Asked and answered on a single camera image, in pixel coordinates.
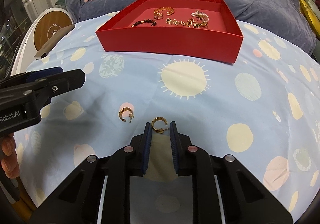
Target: yellow pillow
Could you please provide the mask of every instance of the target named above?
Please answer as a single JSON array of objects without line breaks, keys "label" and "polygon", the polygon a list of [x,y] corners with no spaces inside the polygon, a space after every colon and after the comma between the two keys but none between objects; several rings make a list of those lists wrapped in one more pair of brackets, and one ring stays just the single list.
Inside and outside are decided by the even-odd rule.
[{"label": "yellow pillow", "polygon": [[306,16],[308,23],[310,24],[313,31],[316,33],[318,39],[320,39],[320,21],[317,16],[311,10],[310,6],[305,2],[305,0],[299,0],[301,4],[301,8]]}]

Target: red box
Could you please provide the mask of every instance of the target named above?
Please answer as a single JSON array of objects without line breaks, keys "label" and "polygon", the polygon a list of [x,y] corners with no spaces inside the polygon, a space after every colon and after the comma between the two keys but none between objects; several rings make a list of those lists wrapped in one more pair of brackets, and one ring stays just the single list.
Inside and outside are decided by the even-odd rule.
[{"label": "red box", "polygon": [[[175,13],[156,20],[156,26],[133,23],[153,18],[153,11],[172,7]],[[208,29],[169,25],[166,18],[186,22],[199,10],[209,16]],[[224,0],[137,0],[116,14],[96,34],[105,51],[186,55],[235,63],[243,40],[241,30]]]}]

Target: brown flap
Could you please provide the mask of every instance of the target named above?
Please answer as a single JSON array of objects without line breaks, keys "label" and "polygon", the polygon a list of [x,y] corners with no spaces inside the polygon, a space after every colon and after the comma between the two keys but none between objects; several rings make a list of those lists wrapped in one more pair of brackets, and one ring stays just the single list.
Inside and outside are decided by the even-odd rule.
[{"label": "brown flap", "polygon": [[76,26],[74,24],[61,28],[54,34],[34,56],[36,60],[46,57],[50,51],[57,45],[62,38],[72,31]]}]

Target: silver rivet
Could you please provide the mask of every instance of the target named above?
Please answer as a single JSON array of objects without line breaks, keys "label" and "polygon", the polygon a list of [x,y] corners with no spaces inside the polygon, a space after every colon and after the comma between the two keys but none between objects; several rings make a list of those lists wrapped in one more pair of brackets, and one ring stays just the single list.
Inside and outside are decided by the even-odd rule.
[{"label": "silver rivet", "polygon": [[32,93],[32,90],[29,89],[29,90],[26,90],[23,94],[26,96],[26,95],[31,94],[31,93]]},{"label": "silver rivet", "polygon": [[198,151],[198,147],[196,147],[196,146],[194,146],[194,145],[190,145],[190,146],[188,147],[188,151],[189,151],[189,152],[196,152],[196,151]]},{"label": "silver rivet", "polygon": [[123,150],[125,152],[132,152],[133,151],[133,147],[132,146],[126,146],[126,147],[123,148]]},{"label": "silver rivet", "polygon": [[235,157],[233,155],[228,154],[225,156],[225,160],[228,162],[233,162],[235,160]]},{"label": "silver rivet", "polygon": [[90,156],[87,157],[87,161],[88,162],[95,162],[96,159],[97,159],[97,157],[95,157],[94,155],[90,155]]}]

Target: finger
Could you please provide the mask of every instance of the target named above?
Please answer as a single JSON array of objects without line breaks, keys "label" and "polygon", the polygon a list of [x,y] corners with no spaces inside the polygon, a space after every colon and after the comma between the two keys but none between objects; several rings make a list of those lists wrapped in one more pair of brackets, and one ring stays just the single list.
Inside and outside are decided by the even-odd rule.
[{"label": "finger", "polygon": [[17,166],[13,169],[13,171],[12,172],[10,172],[10,173],[5,173],[5,175],[8,177],[8,178],[10,178],[10,179],[14,179],[14,178],[16,178],[16,177],[18,177],[19,176],[19,174],[20,174],[20,168],[19,168],[19,165],[17,164]]},{"label": "finger", "polygon": [[7,173],[12,172],[18,164],[17,153],[14,151],[10,156],[4,156],[1,160],[1,166]]},{"label": "finger", "polygon": [[11,155],[16,149],[16,142],[13,137],[5,136],[1,144],[2,151],[5,155]]}]

